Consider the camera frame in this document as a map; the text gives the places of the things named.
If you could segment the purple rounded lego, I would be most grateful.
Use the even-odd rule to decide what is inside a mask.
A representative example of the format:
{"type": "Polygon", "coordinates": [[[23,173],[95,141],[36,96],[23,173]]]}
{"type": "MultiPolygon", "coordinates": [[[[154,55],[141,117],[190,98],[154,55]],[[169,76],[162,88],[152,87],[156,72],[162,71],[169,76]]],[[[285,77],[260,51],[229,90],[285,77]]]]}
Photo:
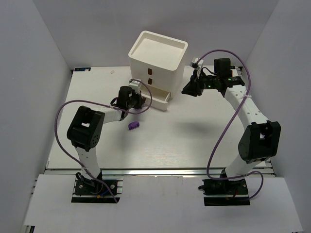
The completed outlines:
{"type": "Polygon", "coordinates": [[[138,121],[133,121],[128,124],[128,129],[133,130],[133,129],[138,128],[139,126],[140,126],[140,123],[138,121]]]}

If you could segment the white bottom drawer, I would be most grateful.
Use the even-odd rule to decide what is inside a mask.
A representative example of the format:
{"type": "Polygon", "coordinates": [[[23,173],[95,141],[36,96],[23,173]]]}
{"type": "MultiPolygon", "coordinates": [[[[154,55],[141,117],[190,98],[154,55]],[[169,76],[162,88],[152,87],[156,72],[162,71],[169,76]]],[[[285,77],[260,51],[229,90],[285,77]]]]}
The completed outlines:
{"type": "MultiPolygon", "coordinates": [[[[151,107],[161,110],[161,111],[167,111],[168,102],[171,97],[171,93],[158,89],[158,88],[151,87],[151,86],[149,86],[148,88],[151,91],[152,99],[153,99],[151,107]]],[[[142,93],[142,96],[146,98],[145,106],[148,106],[150,104],[151,97],[150,97],[149,91],[147,90],[145,86],[141,87],[141,93],[142,93]]]]}

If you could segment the white drawer cabinet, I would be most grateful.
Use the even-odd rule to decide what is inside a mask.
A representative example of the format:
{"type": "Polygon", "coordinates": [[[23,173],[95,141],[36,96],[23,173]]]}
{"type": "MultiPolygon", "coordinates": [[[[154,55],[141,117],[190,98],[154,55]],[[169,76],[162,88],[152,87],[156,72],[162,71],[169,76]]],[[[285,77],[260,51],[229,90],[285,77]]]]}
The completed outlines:
{"type": "Polygon", "coordinates": [[[128,53],[132,78],[173,98],[183,80],[187,48],[186,41],[142,31],[128,53]]]}

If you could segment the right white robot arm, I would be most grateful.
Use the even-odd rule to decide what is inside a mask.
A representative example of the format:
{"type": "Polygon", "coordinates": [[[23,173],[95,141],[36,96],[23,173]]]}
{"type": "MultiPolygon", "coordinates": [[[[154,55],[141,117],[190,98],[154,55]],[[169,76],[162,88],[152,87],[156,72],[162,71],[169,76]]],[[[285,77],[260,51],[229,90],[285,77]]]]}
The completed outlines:
{"type": "Polygon", "coordinates": [[[241,180],[251,170],[267,159],[274,157],[280,139],[281,126],[277,121],[270,121],[255,105],[248,94],[240,76],[233,76],[229,58],[214,60],[214,72],[206,75],[199,58],[191,62],[194,69],[190,81],[181,93],[193,97],[201,96],[206,89],[217,90],[235,110],[243,125],[244,133],[238,143],[238,155],[220,175],[220,180],[241,180]]]}

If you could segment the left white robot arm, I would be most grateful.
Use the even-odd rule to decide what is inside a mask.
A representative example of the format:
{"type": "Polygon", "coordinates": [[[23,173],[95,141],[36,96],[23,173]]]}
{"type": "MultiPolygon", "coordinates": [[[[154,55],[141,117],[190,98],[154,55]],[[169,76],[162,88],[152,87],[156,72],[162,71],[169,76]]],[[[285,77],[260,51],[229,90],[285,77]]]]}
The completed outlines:
{"type": "Polygon", "coordinates": [[[83,178],[102,179],[95,147],[100,140],[103,125],[124,120],[132,108],[141,109],[145,98],[140,89],[140,84],[121,86],[116,99],[109,107],[101,110],[95,111],[86,106],[78,108],[67,131],[67,138],[75,147],[79,161],[83,164],[83,178]]]}

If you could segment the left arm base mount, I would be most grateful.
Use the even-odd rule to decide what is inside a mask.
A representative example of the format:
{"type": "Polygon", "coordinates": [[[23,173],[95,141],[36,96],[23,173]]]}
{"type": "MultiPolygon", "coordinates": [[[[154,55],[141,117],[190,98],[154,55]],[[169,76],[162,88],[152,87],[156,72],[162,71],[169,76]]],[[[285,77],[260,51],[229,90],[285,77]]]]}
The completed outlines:
{"type": "MultiPolygon", "coordinates": [[[[118,202],[122,193],[123,180],[108,179],[104,180],[104,182],[118,202]]],[[[72,203],[116,204],[115,199],[102,183],[87,179],[80,172],[75,174],[75,183],[71,197],[72,203]]]]}

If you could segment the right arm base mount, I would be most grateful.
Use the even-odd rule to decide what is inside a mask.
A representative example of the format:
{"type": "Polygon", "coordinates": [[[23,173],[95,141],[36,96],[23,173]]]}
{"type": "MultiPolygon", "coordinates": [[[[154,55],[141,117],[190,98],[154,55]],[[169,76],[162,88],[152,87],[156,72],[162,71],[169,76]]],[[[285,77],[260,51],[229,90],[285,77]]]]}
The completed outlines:
{"type": "Polygon", "coordinates": [[[204,206],[249,206],[246,180],[202,180],[198,190],[203,191],[204,206]]]}

